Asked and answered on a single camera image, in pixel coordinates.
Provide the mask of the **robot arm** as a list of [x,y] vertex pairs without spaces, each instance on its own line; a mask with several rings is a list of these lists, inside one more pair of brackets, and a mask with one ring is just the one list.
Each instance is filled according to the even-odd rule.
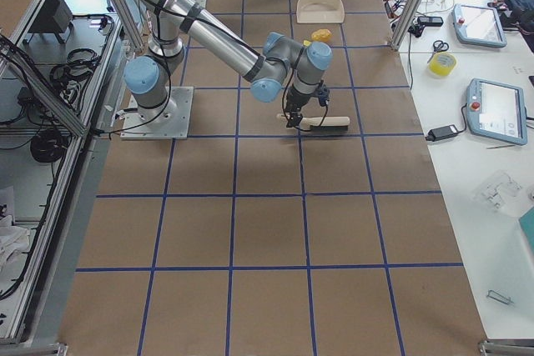
[[312,42],[305,46],[272,32],[258,53],[196,0],[141,1],[156,17],[167,18],[172,28],[189,35],[235,70],[261,102],[274,101],[289,80],[283,101],[287,127],[299,127],[304,119],[301,110],[312,98],[328,108],[330,94],[323,76],[333,58],[329,45]]

